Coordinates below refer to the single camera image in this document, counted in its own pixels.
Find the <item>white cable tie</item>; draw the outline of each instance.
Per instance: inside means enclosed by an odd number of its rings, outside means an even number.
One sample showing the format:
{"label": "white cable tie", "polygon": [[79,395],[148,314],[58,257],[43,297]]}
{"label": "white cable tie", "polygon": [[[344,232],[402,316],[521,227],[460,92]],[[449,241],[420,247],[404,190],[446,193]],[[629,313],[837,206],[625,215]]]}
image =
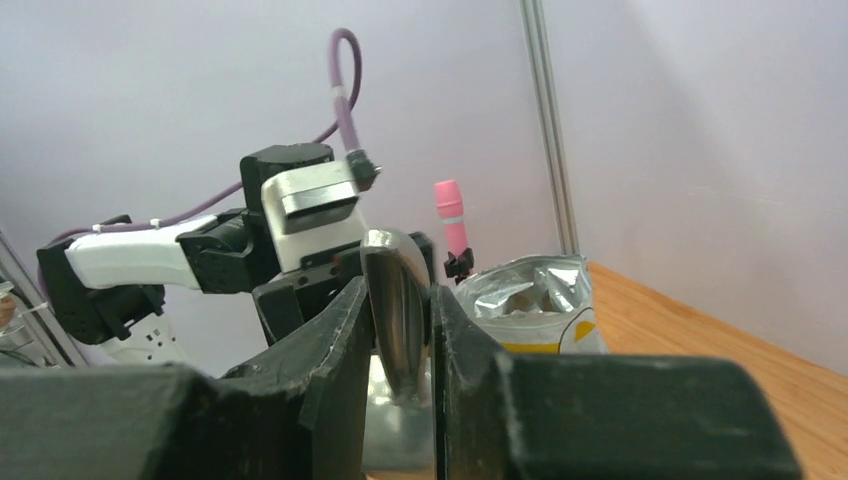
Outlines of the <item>white cable tie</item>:
{"label": "white cable tie", "polygon": [[34,313],[34,312],[37,312],[37,311],[39,311],[39,310],[45,310],[45,309],[47,309],[48,307],[50,307],[50,305],[48,305],[48,304],[47,304],[47,302],[42,302],[40,305],[36,305],[36,306],[34,306],[34,307],[30,308],[30,309],[27,309],[27,310],[23,310],[23,311],[21,311],[21,312],[18,312],[18,315],[26,315],[26,314],[28,314],[28,313]]}
{"label": "white cable tie", "polygon": [[335,100],[339,97],[347,98],[347,92],[344,89],[344,85],[339,85],[338,87],[333,87],[331,92],[333,93],[333,100]]}

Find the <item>white plastic part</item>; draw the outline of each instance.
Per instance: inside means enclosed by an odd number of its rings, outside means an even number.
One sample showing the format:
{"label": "white plastic part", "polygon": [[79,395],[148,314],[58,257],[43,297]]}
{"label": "white plastic part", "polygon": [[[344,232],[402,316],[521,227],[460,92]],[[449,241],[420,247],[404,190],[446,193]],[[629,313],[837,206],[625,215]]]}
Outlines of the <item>white plastic part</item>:
{"label": "white plastic part", "polygon": [[170,227],[137,232],[86,235],[65,251],[68,262],[88,288],[116,285],[182,285],[199,290],[177,235],[215,221],[214,215]]}
{"label": "white plastic part", "polygon": [[112,338],[99,349],[123,365],[189,363],[166,315],[148,315],[130,327],[126,340]]}
{"label": "white plastic part", "polygon": [[274,242],[274,250],[277,251],[277,259],[280,261],[280,268],[283,273],[300,269],[300,259],[307,255],[348,243],[361,242],[365,232],[368,231],[365,219],[358,208],[354,208],[350,216],[341,222],[291,235],[282,233],[283,222],[285,220],[282,216],[275,215],[272,217],[269,215],[268,217],[271,239]]}

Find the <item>white wall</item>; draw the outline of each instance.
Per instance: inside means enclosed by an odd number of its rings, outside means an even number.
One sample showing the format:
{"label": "white wall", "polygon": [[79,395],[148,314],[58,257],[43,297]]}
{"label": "white wall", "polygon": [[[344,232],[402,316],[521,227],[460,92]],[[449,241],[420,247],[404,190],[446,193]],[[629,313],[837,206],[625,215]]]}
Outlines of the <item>white wall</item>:
{"label": "white wall", "polygon": [[[480,265],[558,251],[511,0],[7,0],[0,222],[30,271],[65,228],[172,215],[234,182],[244,155],[311,140],[331,121],[325,52],[338,26],[364,50],[355,118],[384,167],[362,201],[370,223],[444,245],[432,185],[456,178]],[[210,373],[262,348],[249,296],[167,300]]]}
{"label": "white wall", "polygon": [[848,2],[545,10],[581,249],[848,373]]}

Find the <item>purple cable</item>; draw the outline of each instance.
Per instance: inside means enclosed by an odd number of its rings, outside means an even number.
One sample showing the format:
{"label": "purple cable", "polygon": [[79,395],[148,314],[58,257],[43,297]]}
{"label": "purple cable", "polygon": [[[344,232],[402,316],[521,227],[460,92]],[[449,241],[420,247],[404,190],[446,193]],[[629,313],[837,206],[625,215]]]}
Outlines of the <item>purple cable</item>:
{"label": "purple cable", "polygon": [[[336,132],[336,130],[340,130],[340,134],[342,136],[342,143],[345,146],[347,151],[359,149],[359,140],[356,137],[356,130],[353,127],[353,118],[351,117],[351,110],[354,105],[356,105],[356,101],[359,99],[359,89],[362,84],[362,50],[359,48],[359,41],[356,39],[356,35],[353,34],[350,30],[346,28],[338,28],[333,31],[331,40],[330,40],[330,80],[333,84],[333,88],[342,87],[341,80],[341,68],[339,65],[339,43],[341,40],[347,40],[350,44],[350,48],[353,51],[353,90],[351,91],[350,101],[348,102],[347,98],[341,97],[344,100],[343,106],[336,107],[336,121],[333,122],[326,130],[321,132],[312,143],[321,143],[328,138],[330,135]],[[212,198],[206,200],[205,202],[197,205],[196,207],[187,210],[179,215],[175,215],[170,218],[163,219],[159,222],[159,227],[170,227],[171,225],[176,225],[180,222],[188,220],[189,218],[200,214],[201,212],[213,207],[218,204],[221,200],[229,197],[230,195],[236,193],[241,189],[242,183],[237,182],[229,187],[225,188],[222,192],[213,196]],[[150,223],[121,223],[116,225],[103,225],[101,228],[101,232],[109,233],[109,232],[135,232],[139,230],[150,230],[154,228]],[[62,232],[50,244],[56,243],[59,240],[64,240],[73,235],[79,235],[81,233],[91,233],[91,227],[78,227]],[[44,275],[41,273],[41,267],[38,267],[38,285],[41,288],[44,296],[47,296],[47,288],[44,283]]]}
{"label": "purple cable", "polygon": [[353,50],[353,61],[357,60],[361,63],[361,50],[359,41],[356,35],[346,28],[339,28],[333,32],[330,37],[330,86],[333,88],[333,109],[336,112],[336,123],[339,126],[339,135],[342,137],[342,144],[345,150],[352,152],[360,150],[359,137],[356,135],[356,128],[353,126],[353,118],[350,115],[350,110],[355,102],[356,95],[351,97],[351,102],[348,103],[347,96],[344,93],[344,82],[342,81],[341,62],[339,61],[339,46],[342,40],[346,40]]}

